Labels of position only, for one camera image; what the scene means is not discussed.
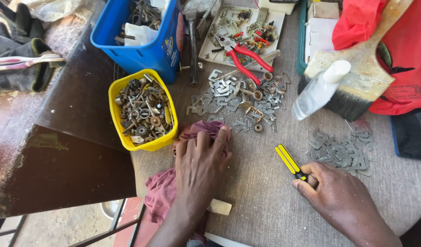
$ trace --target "black phone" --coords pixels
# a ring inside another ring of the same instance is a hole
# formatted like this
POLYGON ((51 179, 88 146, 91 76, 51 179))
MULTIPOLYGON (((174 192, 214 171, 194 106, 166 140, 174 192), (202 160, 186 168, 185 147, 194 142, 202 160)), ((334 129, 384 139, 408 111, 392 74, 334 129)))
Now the black phone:
POLYGON ((395 151, 399 157, 421 160, 421 108, 391 115, 395 151))

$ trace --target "paint brush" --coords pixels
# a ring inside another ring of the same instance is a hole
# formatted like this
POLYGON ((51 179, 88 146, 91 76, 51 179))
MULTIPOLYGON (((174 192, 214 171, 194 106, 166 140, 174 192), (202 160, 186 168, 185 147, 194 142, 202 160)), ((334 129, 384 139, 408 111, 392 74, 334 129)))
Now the paint brush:
POLYGON ((375 52, 382 37, 412 2, 390 0, 383 10, 380 24, 369 40, 339 51, 318 51, 308 63, 297 92, 300 94, 318 72, 326 70, 337 60, 346 60, 351 64, 350 74, 340 81, 334 96, 324 107, 351 121, 361 117, 395 80, 383 70, 375 52))

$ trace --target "left hand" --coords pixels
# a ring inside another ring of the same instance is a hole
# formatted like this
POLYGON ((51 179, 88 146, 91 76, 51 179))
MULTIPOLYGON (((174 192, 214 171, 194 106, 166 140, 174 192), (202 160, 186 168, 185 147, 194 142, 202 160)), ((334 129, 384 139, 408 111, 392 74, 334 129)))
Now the left hand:
POLYGON ((211 145, 208 132, 199 132, 197 138, 177 145, 175 159, 177 197, 191 213, 204 214, 215 191, 226 174, 226 163, 232 153, 224 157, 230 129, 223 126, 211 145))

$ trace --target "wooden brush handle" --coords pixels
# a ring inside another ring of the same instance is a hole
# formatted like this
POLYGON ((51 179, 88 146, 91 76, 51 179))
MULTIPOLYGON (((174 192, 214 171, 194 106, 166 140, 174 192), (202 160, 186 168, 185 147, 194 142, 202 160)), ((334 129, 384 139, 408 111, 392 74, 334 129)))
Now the wooden brush handle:
POLYGON ((400 19, 404 12, 408 9, 413 0, 389 0, 381 14, 381 22, 378 24, 377 29, 372 34, 371 38, 366 42, 360 42, 353 48, 364 46, 365 49, 369 47, 376 47, 389 29, 400 19))

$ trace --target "pliers handle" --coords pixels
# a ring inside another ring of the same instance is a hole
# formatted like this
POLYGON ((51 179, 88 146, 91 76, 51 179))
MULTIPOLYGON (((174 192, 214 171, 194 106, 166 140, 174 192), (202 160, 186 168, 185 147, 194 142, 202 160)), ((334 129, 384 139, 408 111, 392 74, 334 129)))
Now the pliers handle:
POLYGON ((273 72, 273 67, 268 65, 258 54, 254 53, 253 51, 250 51, 248 49, 242 48, 239 45, 239 43, 237 43, 236 46, 233 47, 233 50, 230 50, 230 51, 226 52, 226 56, 231 56, 232 60, 233 60, 233 63, 235 64, 236 68, 238 68, 238 70, 240 70, 243 74, 245 74, 250 79, 252 79, 255 82, 256 85, 259 86, 261 84, 261 81, 255 75, 253 75, 253 73, 250 70, 248 70, 244 66, 242 66, 242 64, 239 62, 239 59, 238 59, 238 56, 237 56, 236 53, 241 53, 243 55, 246 55, 246 56, 249 56, 249 57, 253 58, 264 69, 266 69, 269 72, 273 72))

